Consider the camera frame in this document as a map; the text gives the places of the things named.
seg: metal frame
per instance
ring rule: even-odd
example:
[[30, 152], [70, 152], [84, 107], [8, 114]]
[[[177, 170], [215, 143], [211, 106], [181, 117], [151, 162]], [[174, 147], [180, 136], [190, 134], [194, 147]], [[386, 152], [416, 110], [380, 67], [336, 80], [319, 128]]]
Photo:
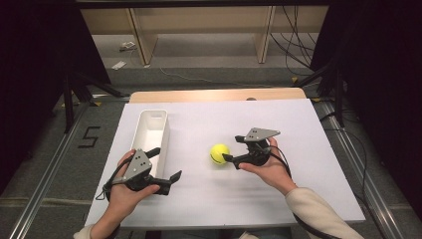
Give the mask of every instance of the metal frame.
[[26, 234], [28, 233], [28, 230], [38, 212], [38, 209], [40, 208], [41, 202], [43, 201], [44, 196], [48, 192], [50, 185], [56, 175], [56, 172], [58, 171], [63, 161], [63, 158], [66, 156], [66, 152], [68, 151], [70, 142], [72, 142], [75, 136], [75, 132], [79, 126], [79, 122], [89, 106], [89, 103], [83, 103], [78, 106], [75, 123], [70, 128], [69, 132], [65, 133], [65, 135], [63, 136], [62, 141], [60, 142], [55, 154], [53, 155], [49, 166], [44, 172], [43, 177], [38, 183], [34, 194], [28, 201], [28, 204], [26, 205], [21, 216], [17, 220], [12, 230], [12, 233], [9, 236], [10, 239], [25, 238]]
[[[323, 109], [326, 114], [329, 114], [334, 111], [334, 108], [330, 104], [324, 104]], [[329, 118], [329, 122], [334, 129], [341, 129], [339, 123], [335, 118]], [[390, 209], [388, 208], [387, 203], [382, 198], [380, 192], [376, 188], [375, 183], [373, 182], [369, 172], [365, 171], [365, 163], [360, 158], [359, 154], [356, 151], [353, 143], [350, 140], [350, 137], [346, 133], [340, 131], [335, 132], [338, 140], [340, 141], [347, 158], [349, 159], [351, 166], [353, 167], [360, 183], [363, 181], [363, 173], [365, 172], [365, 195], [372, 205], [373, 210], [376, 213], [379, 224], [384, 230], [385, 236], [387, 238], [404, 238], [401, 230], [397, 224], [397, 220], [394, 218]]]

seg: table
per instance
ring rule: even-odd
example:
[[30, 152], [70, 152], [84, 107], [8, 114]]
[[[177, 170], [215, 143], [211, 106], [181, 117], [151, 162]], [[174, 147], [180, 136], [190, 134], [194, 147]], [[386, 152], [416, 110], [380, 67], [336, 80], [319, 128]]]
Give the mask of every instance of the table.
[[[258, 100], [245, 101], [247, 98]], [[164, 178], [180, 169], [183, 173], [168, 196], [152, 195], [140, 202], [122, 227], [165, 230], [296, 223], [276, 189], [232, 164], [220, 166], [209, 159], [209, 148], [218, 142], [228, 144], [234, 155], [246, 153], [244, 144], [237, 143], [234, 136], [246, 134], [252, 126], [282, 132], [276, 139], [298, 185], [314, 189], [345, 221], [364, 220], [314, 108], [300, 89], [133, 94], [122, 112], [96, 195], [129, 150], [139, 113], [158, 109], [168, 112], [170, 125]], [[106, 201], [94, 199], [86, 224], [95, 223], [106, 206]]]

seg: cable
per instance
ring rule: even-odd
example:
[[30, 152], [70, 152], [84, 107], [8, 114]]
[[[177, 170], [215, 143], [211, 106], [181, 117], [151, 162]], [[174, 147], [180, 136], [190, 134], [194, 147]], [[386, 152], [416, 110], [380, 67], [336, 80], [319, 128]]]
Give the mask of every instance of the cable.
[[316, 40], [314, 40], [313, 36], [311, 36], [311, 34], [310, 34], [310, 33], [308, 33], [308, 36], [310, 36], [311, 40], [312, 40], [312, 41], [314, 42], [314, 44], [316, 45], [316, 44], [317, 44], [317, 42], [316, 42]]
[[[287, 38], [285, 37], [285, 35], [283, 35], [283, 33], [280, 33], [280, 35], [283, 37], [283, 39], [285, 39], [287, 42], [289, 42], [289, 39], [287, 39]], [[293, 42], [291, 42], [291, 44], [292, 44], [292, 45], [294, 45], [295, 47], [305, 48], [305, 49], [307, 49], [307, 50], [314, 51], [314, 49], [312, 49], [312, 48], [305, 47], [305, 46], [301, 46], [301, 45], [298, 45], [298, 44], [293, 43]]]
[[130, 54], [129, 54], [129, 60], [130, 60], [130, 62], [135, 66], [135, 63], [134, 63], [134, 61], [132, 60], [132, 55], [133, 55], [133, 52], [135, 51], [136, 49], [133, 49], [133, 50], [131, 50], [130, 51]]
[[368, 162], [368, 160], [367, 160], [366, 150], [365, 150], [365, 147], [364, 147], [363, 142], [359, 139], [359, 137], [357, 137], [353, 133], [351, 133], [349, 131], [346, 131], [344, 129], [324, 128], [323, 130], [325, 130], [325, 131], [339, 131], [339, 132], [343, 132], [343, 133], [346, 133], [348, 135], [351, 135], [352, 137], [354, 137], [359, 142], [360, 146], [362, 147], [362, 150], [363, 150], [363, 159], [364, 159], [362, 187], [361, 187], [362, 197], [360, 197], [359, 195], [357, 195], [357, 193], [355, 193], [354, 191], [353, 191], [353, 194], [354, 194], [354, 196], [357, 199], [359, 199], [363, 203], [363, 205], [365, 206], [365, 208], [368, 211], [369, 215], [371, 216], [371, 218], [372, 218], [372, 220], [373, 220], [373, 222], [374, 222], [374, 224], [375, 224], [378, 232], [381, 234], [381, 237], [383, 239], [385, 239], [386, 237], [384, 235], [384, 232], [382, 231], [381, 227], [379, 226], [378, 221], [375, 219], [375, 216], [373, 215], [373, 212], [370, 210], [369, 203], [366, 200], [365, 180], [366, 180], [366, 171], [367, 171], [367, 162]]
[[[289, 24], [291, 25], [291, 28], [292, 28], [291, 42], [292, 42], [293, 36], [296, 35], [296, 37], [298, 39], [298, 43], [299, 43], [299, 45], [301, 45], [301, 52], [304, 55], [304, 58], [305, 58], [305, 60], [307, 62], [308, 61], [307, 60], [307, 57], [305, 56], [305, 54], [303, 52], [304, 44], [303, 44], [303, 42], [302, 42], [302, 40], [301, 40], [301, 38], [299, 37], [299, 34], [298, 34], [298, 15], [299, 15], [299, 8], [298, 8], [298, 6], [295, 6], [295, 24], [293, 24], [292, 21], [291, 21], [291, 19], [290, 19], [290, 17], [289, 17], [289, 15], [288, 15], [288, 13], [287, 13], [287, 11], [286, 11], [285, 6], [282, 6], [282, 7], [283, 7], [283, 11], [285, 12], [286, 17], [287, 17], [287, 19], [289, 21]], [[305, 52], [307, 53], [308, 57], [311, 60], [311, 56], [308, 54], [308, 51], [306, 49], [304, 49], [304, 50], [305, 50]]]
[[359, 120], [349, 119], [349, 118], [346, 118], [345, 116], [343, 116], [342, 118], [343, 118], [344, 120], [349, 121], [349, 122], [360, 123], [360, 121], [359, 121]]
[[274, 42], [276, 42], [277, 46], [279, 46], [279, 48], [284, 51], [286, 53], [286, 55], [289, 55], [289, 57], [291, 57], [292, 59], [294, 59], [295, 61], [297, 61], [298, 63], [302, 64], [304, 67], [309, 68], [310, 66], [307, 63], [304, 63], [303, 61], [299, 60], [295, 55], [293, 55], [292, 53], [290, 53], [286, 48], [284, 48], [277, 40], [276, 38], [273, 36], [273, 34], [270, 34], [270, 36], [273, 38]]
[[270, 147], [276, 148], [279, 151], [279, 153], [282, 155], [283, 159], [281, 159], [279, 156], [275, 155], [274, 153], [270, 152], [271, 156], [273, 156], [274, 158], [276, 158], [279, 162], [281, 162], [283, 164], [283, 166], [285, 167], [286, 172], [288, 173], [289, 177], [292, 178], [292, 173], [290, 171], [289, 163], [288, 163], [288, 160], [286, 159], [285, 154], [282, 152], [281, 149], [279, 149], [276, 146], [270, 145]]
[[310, 87], [310, 86], [314, 86], [314, 85], [318, 85], [320, 82], [316, 82], [316, 83], [312, 83], [312, 84], [309, 84], [309, 85], [306, 85], [306, 86], [302, 86], [302, 89], [303, 88], [306, 88], [306, 87]]
[[324, 117], [319, 119], [319, 121], [324, 121], [324, 120], [328, 119], [329, 117], [333, 117], [333, 116], [335, 116], [335, 112], [331, 112], [331, 113], [325, 115]]
[[217, 82], [217, 81], [211, 81], [211, 80], [207, 80], [207, 79], [203, 79], [203, 78], [187, 78], [187, 77], [180, 76], [178, 74], [166, 73], [166, 72], [164, 72], [164, 70], [162, 70], [162, 68], [159, 68], [159, 70], [166, 76], [179, 77], [181, 79], [188, 80], [188, 81], [202, 81], [202, 82], [213, 83], [213, 84], [231, 84], [231, 85], [242, 86], [242, 87], [275, 88], [275, 86], [270, 86], [270, 85], [240, 84], [240, 83], [234, 83], [234, 82]]
[[114, 173], [112, 174], [112, 176], [110, 177], [110, 179], [108, 180], [108, 182], [103, 186], [103, 191], [102, 191], [102, 193], [100, 194], [100, 195], [98, 195], [97, 197], [96, 197], [96, 200], [104, 200], [105, 198], [104, 198], [104, 195], [107, 197], [107, 199], [108, 199], [108, 196], [107, 196], [107, 194], [110, 194], [110, 192], [111, 192], [111, 188], [112, 188], [112, 186], [114, 185], [113, 183], [112, 183], [112, 181], [114, 180], [114, 178], [115, 178], [115, 176], [117, 175], [117, 173], [121, 170], [121, 168], [122, 167], [124, 167], [124, 165], [125, 164], [127, 164], [127, 163], [129, 163], [129, 162], [131, 162], [132, 161], [132, 159], [133, 159], [133, 155], [132, 156], [130, 156], [130, 157], [128, 157], [127, 159], [125, 159], [116, 169], [115, 169], [115, 171], [114, 171]]

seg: white bin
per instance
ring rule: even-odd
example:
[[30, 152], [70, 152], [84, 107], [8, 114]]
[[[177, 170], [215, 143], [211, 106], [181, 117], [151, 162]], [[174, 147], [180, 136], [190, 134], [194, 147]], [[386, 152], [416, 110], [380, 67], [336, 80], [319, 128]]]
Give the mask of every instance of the white bin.
[[159, 155], [149, 159], [152, 163], [149, 174], [153, 177], [163, 178], [169, 134], [167, 111], [143, 111], [140, 113], [131, 148], [142, 149], [145, 152], [156, 147], [161, 149]]

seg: wrist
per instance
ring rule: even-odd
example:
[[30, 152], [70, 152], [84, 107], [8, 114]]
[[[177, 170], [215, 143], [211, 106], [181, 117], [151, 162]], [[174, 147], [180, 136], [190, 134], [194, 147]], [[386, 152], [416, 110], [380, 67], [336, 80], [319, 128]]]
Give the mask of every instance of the wrist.
[[298, 187], [292, 181], [291, 178], [286, 178], [285, 180], [281, 180], [279, 183], [276, 184], [276, 189], [283, 193], [283, 195], [285, 196], [295, 188]]
[[124, 217], [112, 213], [107, 209], [100, 220], [91, 229], [91, 239], [107, 238], [119, 227]]

